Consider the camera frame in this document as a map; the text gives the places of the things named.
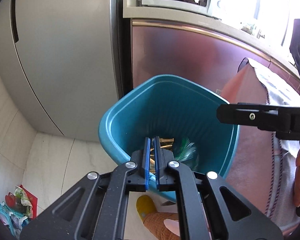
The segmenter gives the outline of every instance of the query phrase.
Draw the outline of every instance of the kitchen countertop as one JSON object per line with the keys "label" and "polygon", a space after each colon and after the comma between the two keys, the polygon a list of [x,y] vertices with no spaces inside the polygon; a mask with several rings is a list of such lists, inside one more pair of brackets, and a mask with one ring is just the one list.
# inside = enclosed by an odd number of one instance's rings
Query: kitchen countertop
{"label": "kitchen countertop", "polygon": [[138,4],[139,2],[137,0],[123,0],[123,18],[175,21],[196,25],[221,33],[263,52],[270,57],[271,62],[279,65],[279,67],[300,80],[298,70],[287,60],[287,58],[280,55],[269,45],[242,30],[235,29],[219,20],[205,15],[170,8],[138,6]]}

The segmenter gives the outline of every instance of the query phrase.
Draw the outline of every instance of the red bag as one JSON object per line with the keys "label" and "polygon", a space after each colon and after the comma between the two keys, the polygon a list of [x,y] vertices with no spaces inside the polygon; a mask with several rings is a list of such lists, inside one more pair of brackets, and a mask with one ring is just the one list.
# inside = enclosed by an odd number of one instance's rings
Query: red bag
{"label": "red bag", "polygon": [[20,185],[22,189],[27,193],[27,196],[32,204],[32,211],[33,211],[33,219],[37,217],[37,205],[38,205],[38,198],[32,195],[29,191],[27,191],[22,185]]}

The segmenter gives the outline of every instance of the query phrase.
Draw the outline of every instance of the silver screw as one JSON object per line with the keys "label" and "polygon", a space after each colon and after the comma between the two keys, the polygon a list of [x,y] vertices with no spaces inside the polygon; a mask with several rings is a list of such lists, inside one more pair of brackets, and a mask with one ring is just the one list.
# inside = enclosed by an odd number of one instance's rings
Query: silver screw
{"label": "silver screw", "polygon": [[169,166],[172,167],[172,168],[176,168],[176,167],[179,167],[179,163],[177,161],[171,161],[169,162]]}
{"label": "silver screw", "polygon": [[96,179],[98,177],[98,174],[96,172],[90,172],[87,175],[88,179]]}
{"label": "silver screw", "polygon": [[249,115],[250,120],[254,120],[256,118],[256,115],[254,113],[251,113]]}
{"label": "silver screw", "polygon": [[214,172],[214,171],[209,171],[209,172],[207,173],[207,177],[208,177],[209,179],[216,179],[216,178],[218,177],[218,174],[217,174],[216,172]]}
{"label": "silver screw", "polygon": [[136,166],[136,164],[134,163],[134,162],[127,162],[126,163],[126,167],[128,168],[128,169],[132,169],[132,168],[134,168]]}

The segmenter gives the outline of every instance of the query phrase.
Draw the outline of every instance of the foot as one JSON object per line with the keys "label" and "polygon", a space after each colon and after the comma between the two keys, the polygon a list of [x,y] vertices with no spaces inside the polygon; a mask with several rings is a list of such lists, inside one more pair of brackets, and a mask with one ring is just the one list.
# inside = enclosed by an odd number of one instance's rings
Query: foot
{"label": "foot", "polygon": [[157,212],[153,200],[148,195],[140,196],[137,199],[136,208],[142,221],[146,215]]}

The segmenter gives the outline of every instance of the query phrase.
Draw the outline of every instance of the blue plastic basket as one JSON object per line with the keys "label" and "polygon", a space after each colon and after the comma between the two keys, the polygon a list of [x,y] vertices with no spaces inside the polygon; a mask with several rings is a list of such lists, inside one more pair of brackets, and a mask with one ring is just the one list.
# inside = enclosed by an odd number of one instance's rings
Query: blue plastic basket
{"label": "blue plastic basket", "polygon": [[4,206],[2,206],[1,204],[0,204],[0,214],[3,215],[3,216],[6,218],[6,220],[9,222],[9,229],[10,229],[10,232],[11,232],[11,234],[14,236],[14,230],[13,230],[13,225],[12,225],[10,216],[9,216],[9,214],[6,212]]}
{"label": "blue plastic basket", "polygon": [[[113,105],[99,124],[99,139],[119,165],[143,149],[145,137],[189,138],[199,153],[198,172],[227,176],[237,147],[239,126],[222,124],[216,117],[220,96],[187,79],[159,75],[144,82]],[[157,192],[150,174],[150,190]],[[160,192],[175,201],[174,192]]]}
{"label": "blue plastic basket", "polygon": [[[22,217],[24,217],[25,215],[22,214],[22,213],[20,213],[20,212],[15,211],[15,210],[13,210],[13,209],[11,209],[11,208],[9,208],[6,204],[5,204],[4,206],[2,206],[2,205],[0,204],[0,214],[2,214],[2,215],[6,218],[6,220],[9,222],[9,229],[10,229],[10,232],[11,232],[11,234],[12,234],[13,236],[15,236],[15,234],[14,234],[14,229],[13,229],[13,225],[12,225],[12,221],[11,221],[11,218],[10,218],[10,216],[9,216],[9,212],[12,212],[17,218],[22,218]],[[28,219],[24,220],[24,223],[25,223],[26,225],[28,225],[28,224],[29,224],[29,220],[28,220]]]}

